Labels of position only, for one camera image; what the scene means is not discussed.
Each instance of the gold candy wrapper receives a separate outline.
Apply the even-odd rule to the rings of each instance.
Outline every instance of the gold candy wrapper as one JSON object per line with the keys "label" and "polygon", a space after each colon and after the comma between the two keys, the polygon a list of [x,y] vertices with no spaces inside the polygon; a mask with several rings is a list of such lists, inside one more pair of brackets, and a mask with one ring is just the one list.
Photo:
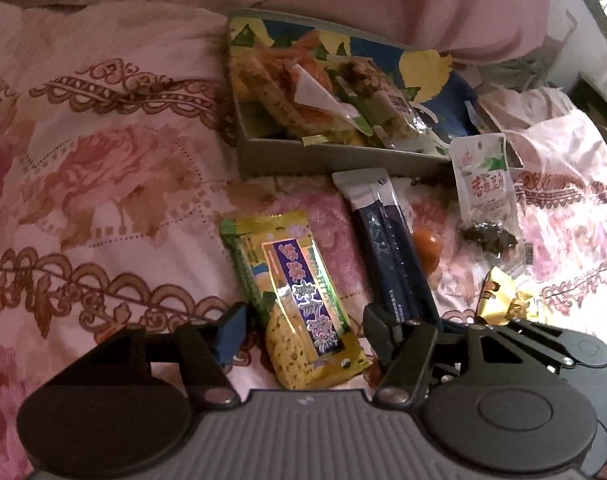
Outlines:
{"label": "gold candy wrapper", "polygon": [[268,354],[283,386],[328,388],[370,366],[304,213],[227,220],[220,231],[266,329]]}
{"label": "gold candy wrapper", "polygon": [[552,313],[539,296],[527,290],[517,290],[514,280],[499,267],[492,267],[486,276],[477,316],[491,325],[505,325],[514,317],[552,323]]}

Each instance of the gold foil wrapper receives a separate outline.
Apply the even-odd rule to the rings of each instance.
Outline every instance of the gold foil wrapper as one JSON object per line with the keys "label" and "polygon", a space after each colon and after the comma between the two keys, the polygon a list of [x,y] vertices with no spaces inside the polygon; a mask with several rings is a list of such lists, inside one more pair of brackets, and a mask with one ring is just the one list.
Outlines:
{"label": "gold foil wrapper", "polygon": [[514,317],[552,324],[552,312],[541,297],[529,290],[517,290],[514,280],[498,267],[490,269],[483,283],[477,317],[491,325],[505,325]]}

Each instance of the purple label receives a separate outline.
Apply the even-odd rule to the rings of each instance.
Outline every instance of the purple label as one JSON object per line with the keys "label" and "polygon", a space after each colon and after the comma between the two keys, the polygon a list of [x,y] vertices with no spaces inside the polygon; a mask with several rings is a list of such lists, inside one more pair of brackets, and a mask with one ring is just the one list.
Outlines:
{"label": "purple label", "polygon": [[306,330],[320,356],[339,346],[339,335],[297,240],[272,244]]}

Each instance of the ribbed gray panel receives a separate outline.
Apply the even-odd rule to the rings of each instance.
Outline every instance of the ribbed gray panel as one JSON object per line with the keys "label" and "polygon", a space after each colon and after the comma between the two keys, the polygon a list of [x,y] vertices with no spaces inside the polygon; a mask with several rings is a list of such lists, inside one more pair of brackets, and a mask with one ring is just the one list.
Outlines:
{"label": "ribbed gray panel", "polygon": [[[256,391],[240,408],[206,415],[190,442],[163,464],[127,478],[495,479],[452,462],[424,439],[410,416],[374,408],[361,391]],[[584,478],[567,471],[549,480]],[[60,478],[38,472],[30,480]]]}

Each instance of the barcode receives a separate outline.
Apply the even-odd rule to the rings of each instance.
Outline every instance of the barcode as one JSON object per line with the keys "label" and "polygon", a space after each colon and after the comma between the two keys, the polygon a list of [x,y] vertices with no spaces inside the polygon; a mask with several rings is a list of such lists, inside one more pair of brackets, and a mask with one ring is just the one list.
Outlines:
{"label": "barcode", "polygon": [[535,264],[535,246],[532,242],[525,243],[525,264],[526,265],[534,265]]}

